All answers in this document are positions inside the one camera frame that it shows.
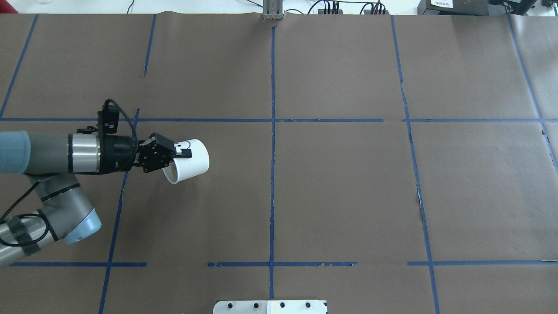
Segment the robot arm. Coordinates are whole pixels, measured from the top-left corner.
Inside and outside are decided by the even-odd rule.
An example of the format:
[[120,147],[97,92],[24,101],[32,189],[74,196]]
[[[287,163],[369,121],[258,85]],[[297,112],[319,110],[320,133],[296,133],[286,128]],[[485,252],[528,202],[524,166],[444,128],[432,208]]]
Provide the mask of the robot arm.
[[194,141],[174,143],[158,133],[147,140],[80,130],[75,134],[1,133],[1,173],[22,174],[31,187],[1,216],[1,266],[39,253],[58,240],[76,244],[102,227],[77,175],[105,175],[140,167],[178,170],[193,161]]

